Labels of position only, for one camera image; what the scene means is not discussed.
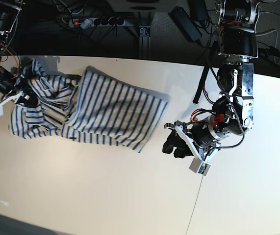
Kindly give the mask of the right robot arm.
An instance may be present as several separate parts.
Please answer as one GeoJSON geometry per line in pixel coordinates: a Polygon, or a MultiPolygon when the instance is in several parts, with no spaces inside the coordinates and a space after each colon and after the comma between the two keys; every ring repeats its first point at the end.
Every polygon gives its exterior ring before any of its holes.
{"type": "Polygon", "coordinates": [[[0,94],[3,95],[0,105],[13,100],[16,104],[35,108],[38,97],[20,73],[19,57],[9,48],[17,31],[23,4],[22,0],[0,0],[0,63],[2,55],[7,54],[13,57],[17,65],[15,73],[7,71],[0,65],[0,94]]]}

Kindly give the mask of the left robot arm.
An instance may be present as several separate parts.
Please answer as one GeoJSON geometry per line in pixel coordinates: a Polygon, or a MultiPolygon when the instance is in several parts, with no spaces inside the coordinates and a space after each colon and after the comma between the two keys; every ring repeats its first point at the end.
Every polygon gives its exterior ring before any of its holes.
{"type": "Polygon", "coordinates": [[[215,10],[218,21],[214,23],[203,0],[191,0],[190,11],[176,7],[171,18],[186,37],[195,43],[200,41],[202,28],[209,34],[204,46],[204,66],[193,103],[201,96],[208,98],[205,82],[213,72],[211,61],[215,54],[225,61],[213,76],[219,87],[219,97],[210,101],[211,108],[198,108],[189,122],[177,121],[165,124],[171,133],[162,151],[176,158],[193,156],[194,164],[209,167],[209,159],[222,149],[221,141],[230,134],[245,136],[253,121],[254,65],[251,59],[258,57],[255,25],[259,17],[256,0],[218,0],[215,10]]]}

